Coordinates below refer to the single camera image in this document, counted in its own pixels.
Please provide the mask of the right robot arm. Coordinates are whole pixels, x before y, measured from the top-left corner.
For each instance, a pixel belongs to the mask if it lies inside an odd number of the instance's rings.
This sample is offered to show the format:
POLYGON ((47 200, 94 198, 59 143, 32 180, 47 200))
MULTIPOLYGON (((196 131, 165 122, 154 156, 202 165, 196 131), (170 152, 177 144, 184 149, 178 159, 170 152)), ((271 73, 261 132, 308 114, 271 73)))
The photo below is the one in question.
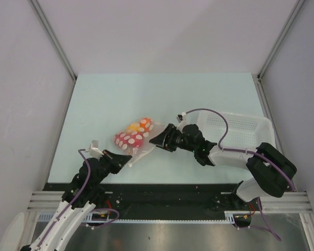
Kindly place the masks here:
POLYGON ((252 178, 238 183, 231 196, 231 204, 237 210, 243 210, 250 201, 263 195, 280 198, 288 189, 294 189, 291 180, 297 172, 296 166, 267 142, 249 150, 228 149, 206 140, 195 124, 181 130, 169 124, 149 142, 169 152, 177 149, 192 152, 202 166, 247 169, 252 178))

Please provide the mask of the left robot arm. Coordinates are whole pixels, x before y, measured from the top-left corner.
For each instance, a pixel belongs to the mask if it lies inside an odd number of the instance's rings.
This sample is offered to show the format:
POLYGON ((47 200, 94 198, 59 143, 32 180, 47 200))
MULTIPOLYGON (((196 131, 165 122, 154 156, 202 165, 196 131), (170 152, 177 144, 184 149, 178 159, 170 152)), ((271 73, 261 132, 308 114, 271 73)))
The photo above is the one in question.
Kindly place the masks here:
POLYGON ((103 150, 97 157, 86 158, 83 165, 65 190, 61 201, 42 233, 21 250, 65 250, 75 231, 86 216, 94 209, 101 208, 106 200, 105 189, 101 186, 109 174, 117 174, 132 159, 131 155, 115 154, 103 150))

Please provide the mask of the clear polka dot zip bag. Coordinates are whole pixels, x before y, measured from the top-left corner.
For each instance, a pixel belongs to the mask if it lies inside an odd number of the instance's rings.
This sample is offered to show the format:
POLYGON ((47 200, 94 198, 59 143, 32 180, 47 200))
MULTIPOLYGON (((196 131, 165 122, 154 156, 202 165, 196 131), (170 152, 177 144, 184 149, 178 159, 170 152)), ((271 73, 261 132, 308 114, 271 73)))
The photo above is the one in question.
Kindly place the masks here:
POLYGON ((132 156, 127 163, 131 167, 155 148, 155 145, 149 141, 162 133, 165 128, 165 124, 156 122, 150 117, 143 117, 117 133, 113 142, 124 154, 132 156))

